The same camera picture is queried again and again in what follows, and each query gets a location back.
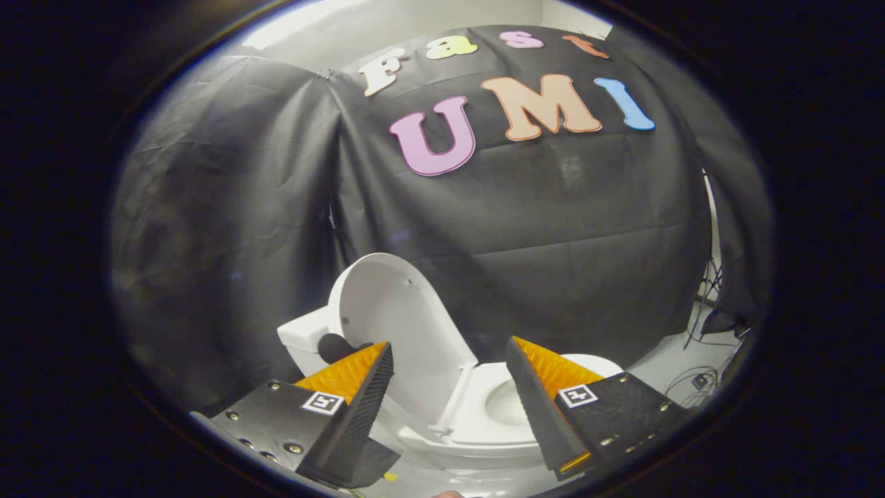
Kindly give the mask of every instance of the black fabric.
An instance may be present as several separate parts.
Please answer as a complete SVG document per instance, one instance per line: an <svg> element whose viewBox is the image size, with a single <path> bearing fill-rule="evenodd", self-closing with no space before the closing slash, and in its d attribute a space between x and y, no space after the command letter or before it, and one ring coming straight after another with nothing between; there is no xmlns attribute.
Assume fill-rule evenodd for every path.
<svg viewBox="0 0 885 498"><path fill-rule="evenodd" d="M717 301L720 319L705 323L701 333L730 330L735 322L760 325L775 271L774 217L761 158L735 119L684 67L626 29L613 27L606 41L673 103L703 155L716 205L723 278Z"/></svg>
<svg viewBox="0 0 885 498"><path fill-rule="evenodd" d="M507 47L507 30L545 47ZM480 48L425 57L427 42L454 34ZM358 69L382 52L329 78L268 59L208 60L158 106L123 165L113 283L135 358L188 410L227 406L270 377L294 380L276 328L323 306L337 275L373 252L424 273L481 362L503 361L518 335L626 368L685 330L710 255L700 170L716 170L722 147L745 157L743 143L698 138L690 118L718 107L673 93L659 78L674 75L646 71L656 59L637 63L614 38L593 40L611 55L597 58L563 35L573 34L475 27L399 43L397 81L371 98ZM573 79L603 128L508 140L480 83L511 76L538 91L551 73ZM628 128L600 77L624 82L656 128ZM444 152L450 132L432 108L457 95L468 99L474 155L447 174L415 175L389 126L423 112L431 149ZM732 166L716 170L716 188L734 189L753 163ZM727 280L758 267L730 268Z"/></svg>
<svg viewBox="0 0 885 498"><path fill-rule="evenodd" d="M498 39L518 29L545 46L516 50ZM331 78L342 109L335 202L344 259L381 251L409 260L480 362L503 361L517 335L626 367L683 331L710 253L709 207L694 137L654 82L629 60L582 51L558 29L446 35L465 35L479 49L429 60L424 47L440 34L399 43L406 54L397 81L368 99L358 69L385 51ZM481 82L511 76L540 91L544 74L569 75L603 128L508 140L501 105ZM624 82L656 129L627 127L596 78ZM424 112L430 149L447 151L451 133L432 108L457 95L467 97L476 152L445 175L415 175L387 129Z"/></svg>
<svg viewBox="0 0 885 498"><path fill-rule="evenodd" d="M112 284L132 355L185 409L301 377L276 328L334 282L337 122L324 80L245 57L211 61L148 117L119 180Z"/></svg>

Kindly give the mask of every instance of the white floor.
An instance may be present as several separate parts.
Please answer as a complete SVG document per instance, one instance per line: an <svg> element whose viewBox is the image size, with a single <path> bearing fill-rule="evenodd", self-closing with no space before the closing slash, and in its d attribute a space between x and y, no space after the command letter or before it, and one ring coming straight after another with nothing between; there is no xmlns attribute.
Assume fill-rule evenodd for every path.
<svg viewBox="0 0 885 498"><path fill-rule="evenodd" d="M689 346L683 350L699 308L701 316L694 337L708 344L692 340L689 342ZM701 326L711 311L709 307L695 303L689 320L689 331L664 338L658 347L628 368L627 371L660 393L667 394L671 400L682 406L697 405L701 401L699 398L713 391L714 385L706 385L699 391L691 384L691 379L696 374L708 374L707 380L710 381L718 379L723 364L734 351L738 342L732 331L707 334L701 337Z"/></svg>

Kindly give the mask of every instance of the orange soft finger pad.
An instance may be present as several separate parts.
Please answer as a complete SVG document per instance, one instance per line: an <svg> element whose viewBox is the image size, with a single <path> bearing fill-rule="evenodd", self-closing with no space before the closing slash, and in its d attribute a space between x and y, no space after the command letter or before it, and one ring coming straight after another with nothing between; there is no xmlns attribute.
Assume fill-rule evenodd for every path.
<svg viewBox="0 0 885 498"><path fill-rule="evenodd" d="M350 405L366 374L381 354L387 341L360 349L350 356L327 366L323 370L295 383L298 387L343 396Z"/></svg>
<svg viewBox="0 0 885 498"><path fill-rule="evenodd" d="M532 365L535 374L544 386L544 391L547 392L551 400L556 398L560 389L590 384L604 378L592 370L587 370L581 365L553 353L550 349L515 336L513 340L528 358L528 362Z"/></svg>

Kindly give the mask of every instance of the pink letter u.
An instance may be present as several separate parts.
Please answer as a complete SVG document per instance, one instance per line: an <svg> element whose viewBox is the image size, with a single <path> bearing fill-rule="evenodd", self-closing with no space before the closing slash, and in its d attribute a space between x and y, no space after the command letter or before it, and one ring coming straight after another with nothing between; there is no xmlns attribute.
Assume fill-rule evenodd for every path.
<svg viewBox="0 0 885 498"><path fill-rule="evenodd" d="M424 113L412 113L390 125L390 133L399 138L399 146L409 168L419 175L434 176L447 173L467 162L476 149L476 139L470 122L464 114L467 97L447 98L434 105L434 111L445 116L455 144L448 152L434 154L427 146L421 129Z"/></svg>

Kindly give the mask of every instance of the white toilet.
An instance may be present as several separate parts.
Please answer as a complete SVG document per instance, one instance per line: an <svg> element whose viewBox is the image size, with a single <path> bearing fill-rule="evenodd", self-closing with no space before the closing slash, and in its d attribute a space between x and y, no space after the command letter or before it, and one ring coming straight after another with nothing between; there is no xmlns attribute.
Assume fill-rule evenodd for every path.
<svg viewBox="0 0 885 498"><path fill-rule="evenodd" d="M282 325L283 345L306 376L327 366L319 339L389 341L394 376L370 437L436 469L503 469L542 462L503 362L478 365L433 287L408 261L369 254L335 281L328 305ZM565 358L603 377L623 371L597 356Z"/></svg>

